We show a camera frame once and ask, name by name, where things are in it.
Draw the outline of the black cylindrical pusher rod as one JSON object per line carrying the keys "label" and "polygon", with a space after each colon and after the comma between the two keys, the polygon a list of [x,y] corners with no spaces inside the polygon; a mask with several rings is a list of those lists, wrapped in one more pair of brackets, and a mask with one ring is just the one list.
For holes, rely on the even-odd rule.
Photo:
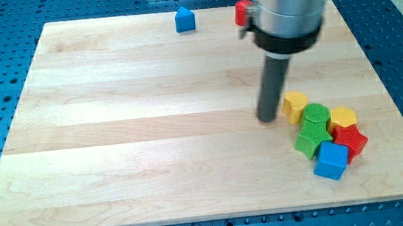
{"label": "black cylindrical pusher rod", "polygon": [[256,110],[257,118],[261,122],[270,123],[277,117],[289,62],[288,55],[267,55],[265,58]]}

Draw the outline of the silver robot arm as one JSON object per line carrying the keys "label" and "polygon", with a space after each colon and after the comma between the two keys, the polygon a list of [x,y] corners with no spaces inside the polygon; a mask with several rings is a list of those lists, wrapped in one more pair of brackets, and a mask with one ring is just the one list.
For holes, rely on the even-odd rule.
{"label": "silver robot arm", "polygon": [[325,5],[326,0],[253,0],[246,8],[239,36],[252,32],[254,44],[265,52],[256,111],[261,122],[277,117],[291,57],[317,41]]}

